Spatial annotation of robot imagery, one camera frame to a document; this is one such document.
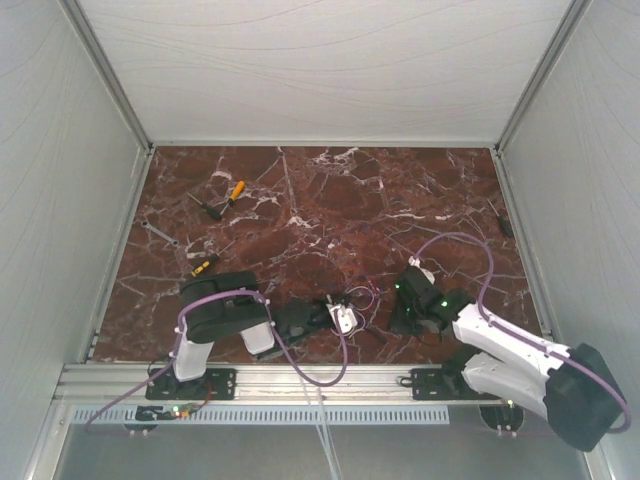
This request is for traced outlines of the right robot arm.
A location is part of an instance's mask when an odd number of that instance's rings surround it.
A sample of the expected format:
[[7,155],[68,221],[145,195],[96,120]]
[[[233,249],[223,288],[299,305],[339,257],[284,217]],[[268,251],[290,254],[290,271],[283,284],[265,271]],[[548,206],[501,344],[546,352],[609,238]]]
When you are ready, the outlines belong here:
[[608,433],[629,427],[628,403],[602,355],[533,335],[490,312],[462,289],[443,292],[433,275],[410,265],[396,278],[391,329],[438,336],[461,346],[440,368],[400,378],[415,400],[501,399],[490,428],[514,429],[524,411],[546,420],[566,444],[590,452]]

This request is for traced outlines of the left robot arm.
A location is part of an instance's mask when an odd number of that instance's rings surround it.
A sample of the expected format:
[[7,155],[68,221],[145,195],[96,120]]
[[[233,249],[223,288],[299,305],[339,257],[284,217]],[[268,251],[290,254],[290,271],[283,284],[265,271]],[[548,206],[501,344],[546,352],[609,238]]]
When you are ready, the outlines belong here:
[[342,379],[348,363],[347,340],[360,326],[351,296],[326,296],[321,300],[293,300],[272,311],[258,291],[251,271],[199,276],[180,287],[183,308],[178,316],[176,344],[170,353],[170,386],[184,398],[199,395],[205,386],[207,360],[215,343],[239,335],[255,358],[285,355],[290,364],[294,344],[320,330],[338,335],[343,364],[332,381],[304,379],[320,387]]

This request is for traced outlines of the black zip tie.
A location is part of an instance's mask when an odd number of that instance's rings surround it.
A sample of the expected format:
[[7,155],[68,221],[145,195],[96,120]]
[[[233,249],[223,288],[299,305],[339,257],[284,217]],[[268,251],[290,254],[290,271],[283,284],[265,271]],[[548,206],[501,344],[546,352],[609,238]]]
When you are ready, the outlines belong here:
[[381,343],[382,345],[386,345],[387,344],[387,340],[385,338],[385,336],[381,333],[379,333],[378,331],[376,331],[374,328],[372,328],[371,326],[366,326],[363,328],[363,331],[372,335],[373,338],[378,341],[379,343]]

